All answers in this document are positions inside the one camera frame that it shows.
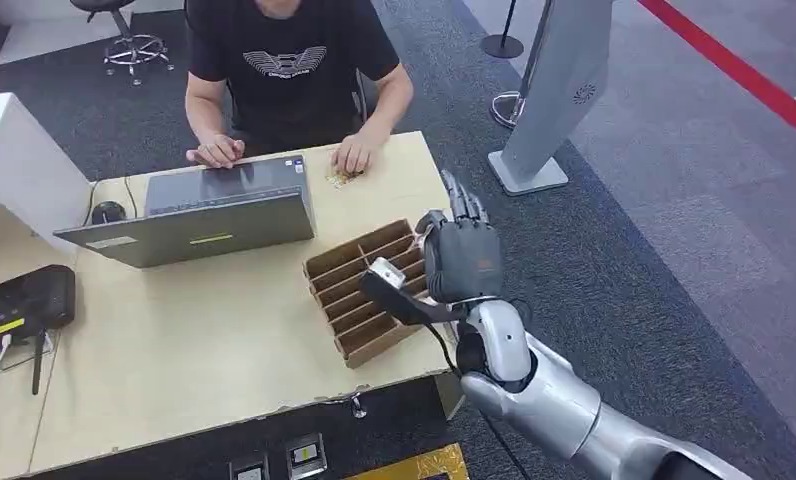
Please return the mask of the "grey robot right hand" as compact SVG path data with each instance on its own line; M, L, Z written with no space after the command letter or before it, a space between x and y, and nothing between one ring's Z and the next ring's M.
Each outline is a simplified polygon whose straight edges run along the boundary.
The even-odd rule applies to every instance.
M446 169L448 218L441 209L424 214L415 226L421 239L427 290L441 304L498 297L503 288L501 242L479 197Z

